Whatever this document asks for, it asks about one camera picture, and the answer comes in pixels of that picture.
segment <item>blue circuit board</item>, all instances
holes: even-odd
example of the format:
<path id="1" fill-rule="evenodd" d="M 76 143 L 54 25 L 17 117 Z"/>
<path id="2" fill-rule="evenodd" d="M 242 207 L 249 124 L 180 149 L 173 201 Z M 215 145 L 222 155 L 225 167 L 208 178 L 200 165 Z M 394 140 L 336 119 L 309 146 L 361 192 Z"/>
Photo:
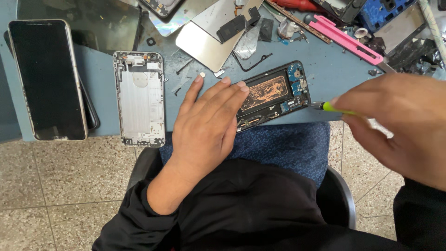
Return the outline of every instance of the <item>blue circuit board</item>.
<path id="1" fill-rule="evenodd" d="M 364 28 L 375 33 L 415 2 L 416 0 L 367 0 L 359 12 L 359 18 Z"/>
<path id="2" fill-rule="evenodd" d="M 302 65 L 299 63 L 292 64 L 288 66 L 287 73 L 288 73 L 288 80 L 291 85 L 291 90 L 293 91 L 294 100 L 287 101 L 285 103 L 282 103 L 280 105 L 282 112 L 288 112 L 294 108 L 302 107 L 301 100 L 302 100 L 302 92 L 306 93 L 306 88 L 302 89 L 301 83 L 304 81 L 304 75 L 303 73 Z"/>

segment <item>left hand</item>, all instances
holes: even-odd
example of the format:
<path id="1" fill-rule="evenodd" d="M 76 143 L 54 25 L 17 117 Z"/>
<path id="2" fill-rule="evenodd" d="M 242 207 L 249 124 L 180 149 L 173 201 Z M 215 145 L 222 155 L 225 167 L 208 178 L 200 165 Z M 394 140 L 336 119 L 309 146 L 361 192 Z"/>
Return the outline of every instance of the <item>left hand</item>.
<path id="1" fill-rule="evenodd" d="M 237 131 L 235 115 L 249 93 L 245 82 L 223 78 L 198 98 L 198 75 L 186 93 L 173 126 L 173 153 L 147 188 L 158 214 L 173 213 L 194 186 L 229 155 Z"/>
<path id="2" fill-rule="evenodd" d="M 200 181 L 231 152 L 237 130 L 235 115 L 249 93 L 245 82 L 231 85 L 231 79 L 225 77 L 195 102 L 202 86 L 203 78 L 198 75 L 180 106 L 168 161 L 191 182 Z"/>

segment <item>terrazzo floor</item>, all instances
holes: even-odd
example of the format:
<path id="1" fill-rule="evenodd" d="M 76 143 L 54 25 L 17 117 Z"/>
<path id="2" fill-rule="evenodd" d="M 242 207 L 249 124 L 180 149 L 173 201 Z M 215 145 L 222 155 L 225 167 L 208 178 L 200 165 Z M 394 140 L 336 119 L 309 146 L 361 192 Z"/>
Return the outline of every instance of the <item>terrazzo floor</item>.
<path id="1" fill-rule="evenodd" d="M 353 194 L 357 230 L 396 240 L 392 204 L 403 178 L 366 152 L 343 121 L 330 125 L 329 164 Z M 117 136 L 1 144 L 0 250 L 90 250 L 116 214 L 139 153 Z"/>

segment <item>workbench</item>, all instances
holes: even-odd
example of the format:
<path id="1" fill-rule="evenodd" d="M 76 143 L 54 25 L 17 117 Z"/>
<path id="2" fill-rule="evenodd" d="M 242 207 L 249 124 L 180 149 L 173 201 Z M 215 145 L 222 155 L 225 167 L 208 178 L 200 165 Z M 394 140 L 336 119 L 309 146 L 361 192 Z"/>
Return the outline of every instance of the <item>workbench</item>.
<path id="1" fill-rule="evenodd" d="M 4 0 L 0 2 L 0 27 L 2 28 L 2 34 L 7 30 L 8 23 L 16 19 L 16 5 L 16 0 Z M 279 22 L 264 7 L 261 7 L 259 12 L 264 18 L 274 20 L 273 40 L 277 41 L 277 26 Z M 294 15 L 303 20 L 303 13 L 296 12 Z M 142 31 L 140 33 L 138 51 L 155 51 L 160 53 L 164 58 L 165 78 L 167 79 L 165 81 L 166 129 L 167 131 L 172 131 L 180 104 L 195 76 L 200 72 L 206 74 L 200 95 L 219 79 L 209 69 L 194 60 L 190 64 L 188 71 L 188 76 L 191 79 L 184 84 L 176 96 L 172 92 L 172 88 L 180 82 L 182 77 L 182 73 L 180 72 L 177 75 L 176 71 L 191 59 L 188 54 L 182 50 L 178 50 L 179 48 L 175 45 L 175 39 L 179 30 L 168 37 L 163 37 L 155 29 L 147 14 L 142 17 L 141 24 Z M 305 32 L 305 34 L 308 37 L 309 43 L 306 43 L 304 40 L 294 41 L 288 43 L 288 45 L 282 42 L 262 42 L 262 45 L 257 47 L 251 63 L 256 63 L 255 58 L 261 55 L 268 55 L 270 53 L 272 55 L 248 72 L 242 71 L 233 56 L 230 55 L 223 66 L 229 68 L 225 70 L 225 73 L 221 77 L 229 76 L 232 82 L 236 83 L 277 66 L 299 60 L 304 66 L 312 101 L 330 100 L 334 96 L 341 95 L 350 88 L 372 78 L 368 74 L 368 71 L 376 69 L 376 66 L 360 60 L 359 57 L 349 51 L 343 53 L 343 48 L 336 43 L 328 45 L 310 32 Z M 148 46 L 146 42 L 148 38 L 153 38 L 156 45 Z M 23 140 L 32 141 L 34 138 L 19 82 L 16 63 L 3 39 L 1 39 L 0 45 L 0 55 L 5 67 Z M 84 46 L 75 45 L 74 49 L 79 74 L 87 86 L 100 120 L 100 127 L 90 132 L 89 135 L 119 135 L 120 127 L 112 56 Z M 270 121 L 266 125 L 333 121 L 339 119 L 339 113 L 323 112 L 307 108 Z"/>

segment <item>black smartphone screen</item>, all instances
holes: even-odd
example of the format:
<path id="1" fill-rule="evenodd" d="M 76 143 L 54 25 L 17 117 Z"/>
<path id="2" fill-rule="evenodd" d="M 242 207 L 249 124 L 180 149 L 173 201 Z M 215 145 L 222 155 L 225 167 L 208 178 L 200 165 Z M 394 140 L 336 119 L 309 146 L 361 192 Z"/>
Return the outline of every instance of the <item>black smartphone screen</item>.
<path id="1" fill-rule="evenodd" d="M 37 140 L 86 138 L 66 29 L 61 20 L 9 23 Z"/>

